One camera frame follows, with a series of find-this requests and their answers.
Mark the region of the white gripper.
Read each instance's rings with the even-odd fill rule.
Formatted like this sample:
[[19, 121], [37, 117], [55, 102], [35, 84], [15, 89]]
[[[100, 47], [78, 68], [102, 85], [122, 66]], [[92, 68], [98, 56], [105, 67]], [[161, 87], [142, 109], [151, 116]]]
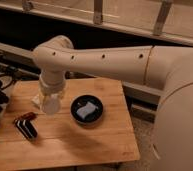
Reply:
[[52, 94], [59, 94], [65, 88], [64, 81], [49, 81], [49, 80], [40, 80], [39, 89], [40, 97], [44, 98], [51, 96]]

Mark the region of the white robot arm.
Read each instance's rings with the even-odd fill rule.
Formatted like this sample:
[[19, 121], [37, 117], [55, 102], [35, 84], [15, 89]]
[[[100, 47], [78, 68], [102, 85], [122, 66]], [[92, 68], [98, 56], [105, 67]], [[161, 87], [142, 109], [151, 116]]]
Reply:
[[76, 49], [56, 36], [33, 50], [33, 61], [44, 96], [62, 91], [67, 71], [160, 90], [151, 171], [193, 171], [193, 47]]

